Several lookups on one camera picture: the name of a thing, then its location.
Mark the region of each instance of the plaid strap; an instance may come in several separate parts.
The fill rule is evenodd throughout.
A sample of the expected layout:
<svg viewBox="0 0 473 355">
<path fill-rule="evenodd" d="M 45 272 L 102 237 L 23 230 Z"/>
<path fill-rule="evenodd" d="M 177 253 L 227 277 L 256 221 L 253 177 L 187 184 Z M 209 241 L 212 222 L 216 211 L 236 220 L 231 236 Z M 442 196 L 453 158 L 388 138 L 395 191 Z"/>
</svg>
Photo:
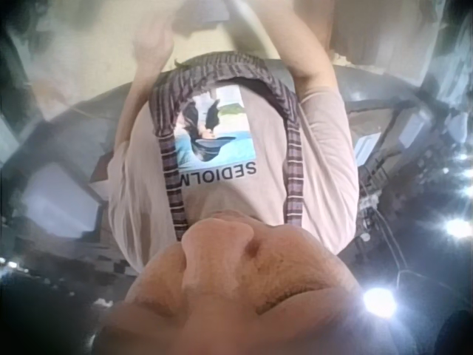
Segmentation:
<svg viewBox="0 0 473 355">
<path fill-rule="evenodd" d="M 155 135 L 159 138 L 166 190 L 176 237 L 181 240 L 188 229 L 180 182 L 174 128 L 177 116 L 196 95 L 210 86 L 231 79 L 261 81 L 272 94 L 275 108 L 285 122 L 287 134 L 287 200 L 285 222 L 302 225 L 304 170 L 299 132 L 299 102 L 296 95 L 274 78 L 265 63 L 241 53 L 212 53 L 181 64 L 161 78 L 150 97 Z"/>
</svg>

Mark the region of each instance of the man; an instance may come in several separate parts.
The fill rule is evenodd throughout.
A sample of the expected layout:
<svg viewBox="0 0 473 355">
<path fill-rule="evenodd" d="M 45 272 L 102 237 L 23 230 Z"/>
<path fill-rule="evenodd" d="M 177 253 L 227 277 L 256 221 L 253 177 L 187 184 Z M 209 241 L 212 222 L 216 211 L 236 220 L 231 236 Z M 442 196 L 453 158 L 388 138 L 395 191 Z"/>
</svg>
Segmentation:
<svg viewBox="0 0 473 355">
<path fill-rule="evenodd" d="M 179 229 L 164 177 L 162 138 L 157 137 L 159 107 L 154 99 L 152 109 L 148 104 L 171 55 L 172 35 L 167 23 L 145 26 L 135 43 L 137 74 L 109 165 L 113 232 L 140 276 L 125 303 L 105 320 L 95 341 L 99 353 L 247 354 L 286 347 L 293 353 L 296 346 L 301 353 L 356 354 L 358 349 L 360 354 L 391 354 L 373 347 L 374 340 L 390 345 L 389 337 L 377 337 L 382 327 L 373 328 L 372 319 L 367 321 L 358 283 L 336 256 L 355 232 L 358 179 L 347 115 L 330 60 L 284 2 L 248 3 L 290 70 L 299 98 L 302 228 L 291 213 L 285 214 L 290 176 L 285 170 L 290 163 L 285 123 L 256 89 L 233 81 L 219 83 L 205 95 L 212 102 L 212 90 L 238 86 L 251 132 L 245 142 L 252 142 L 256 159 L 226 166 L 232 178 L 211 182 L 205 182 L 205 173 L 198 169 L 187 173 L 179 161 L 182 186 L 175 190 L 182 190 L 190 228 L 186 227 L 182 242 L 176 242 Z M 189 101 L 193 113 L 181 112 L 177 121 L 185 126 L 192 115 L 196 117 L 198 102 L 198 98 Z M 212 115 L 215 106 L 221 107 L 222 121 L 229 107 L 219 105 L 210 107 Z M 245 120 L 241 114 L 232 115 L 230 121 L 241 124 Z M 212 135 L 219 136 L 218 126 L 211 127 Z M 187 144 L 191 140 L 185 129 L 181 133 L 173 136 L 177 146 L 181 137 Z M 195 141 L 211 143 L 205 138 Z M 222 154 L 233 153 L 235 141 L 224 146 L 222 150 L 228 149 Z M 221 177 L 222 167 L 212 163 L 216 159 L 196 162 L 189 169 L 211 163 L 214 176 Z"/>
</svg>

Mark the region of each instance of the nose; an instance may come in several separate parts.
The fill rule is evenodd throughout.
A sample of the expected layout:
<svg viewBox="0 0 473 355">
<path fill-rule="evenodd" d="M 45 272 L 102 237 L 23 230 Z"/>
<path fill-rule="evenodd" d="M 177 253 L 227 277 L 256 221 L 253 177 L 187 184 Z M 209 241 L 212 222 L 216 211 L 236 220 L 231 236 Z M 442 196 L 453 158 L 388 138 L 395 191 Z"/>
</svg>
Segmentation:
<svg viewBox="0 0 473 355">
<path fill-rule="evenodd" d="M 210 218 L 193 225 L 183 237 L 184 291 L 232 297 L 238 266 L 253 236 L 251 226 L 240 222 Z"/>
</svg>

